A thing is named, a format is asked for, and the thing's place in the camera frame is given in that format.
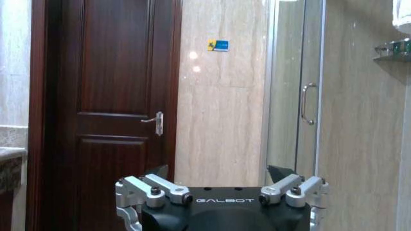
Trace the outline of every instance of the dark brown door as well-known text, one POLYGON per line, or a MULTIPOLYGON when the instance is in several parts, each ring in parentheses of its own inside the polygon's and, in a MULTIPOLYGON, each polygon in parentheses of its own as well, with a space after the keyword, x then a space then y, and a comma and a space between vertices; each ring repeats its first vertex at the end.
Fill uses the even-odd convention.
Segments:
POLYGON ((125 230, 117 180, 163 164, 174 175, 177 11, 173 0, 62 1, 46 230, 125 230), (142 122, 158 112, 161 136, 142 122))

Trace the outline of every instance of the door handle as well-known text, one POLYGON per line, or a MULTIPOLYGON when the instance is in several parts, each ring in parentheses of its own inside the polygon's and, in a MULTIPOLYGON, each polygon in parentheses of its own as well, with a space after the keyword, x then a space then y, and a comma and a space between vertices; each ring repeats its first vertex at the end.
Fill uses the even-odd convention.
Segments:
POLYGON ((306 102, 308 102, 308 91, 310 88, 316 88, 317 84, 316 83, 309 83, 305 87, 304 87, 304 95, 302 95, 302 119, 306 123, 309 123, 310 125, 314 125, 316 122, 313 119, 308 118, 306 115, 306 102))
POLYGON ((163 112, 158 112, 155 114, 155 118, 142 120, 142 123, 155 122, 155 133, 158 134, 158 136, 163 135, 163 118, 165 118, 163 112))

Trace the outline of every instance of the marble countertop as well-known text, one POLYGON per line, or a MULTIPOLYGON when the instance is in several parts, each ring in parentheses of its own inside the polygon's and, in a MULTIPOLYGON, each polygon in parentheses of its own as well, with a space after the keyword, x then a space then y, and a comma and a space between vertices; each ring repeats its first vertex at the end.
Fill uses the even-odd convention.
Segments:
POLYGON ((22 184, 22 160, 26 153, 25 148, 0 147, 0 194, 22 184))
POLYGON ((9 148, 0 147, 0 161, 6 161, 14 158, 23 157, 27 151, 25 148, 9 148))

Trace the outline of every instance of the sticker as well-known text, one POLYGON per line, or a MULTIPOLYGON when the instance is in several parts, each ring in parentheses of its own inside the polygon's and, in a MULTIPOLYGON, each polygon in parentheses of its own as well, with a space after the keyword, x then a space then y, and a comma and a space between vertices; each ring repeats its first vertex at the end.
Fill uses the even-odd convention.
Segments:
POLYGON ((207 50, 209 51, 225 51, 225 52, 229 52, 229 41, 210 39, 209 40, 207 50))

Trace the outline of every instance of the towel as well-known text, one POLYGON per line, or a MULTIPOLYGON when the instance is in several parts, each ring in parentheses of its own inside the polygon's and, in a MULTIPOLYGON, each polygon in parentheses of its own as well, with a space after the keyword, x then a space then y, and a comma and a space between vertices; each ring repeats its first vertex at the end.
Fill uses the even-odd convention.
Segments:
POLYGON ((411 0, 394 0, 393 25, 401 32, 411 34, 411 0))

